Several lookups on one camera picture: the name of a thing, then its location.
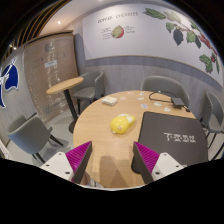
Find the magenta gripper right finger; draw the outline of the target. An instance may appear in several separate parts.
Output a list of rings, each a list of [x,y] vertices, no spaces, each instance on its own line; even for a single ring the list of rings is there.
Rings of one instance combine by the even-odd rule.
[[[133,153],[136,168],[145,184],[183,169],[183,166],[167,152],[157,153],[138,142],[133,143]]]

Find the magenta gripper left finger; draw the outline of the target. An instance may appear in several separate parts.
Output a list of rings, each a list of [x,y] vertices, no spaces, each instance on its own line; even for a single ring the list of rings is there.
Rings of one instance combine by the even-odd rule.
[[[83,178],[91,153],[92,142],[88,141],[67,153],[56,153],[41,166],[41,169],[79,184]]]

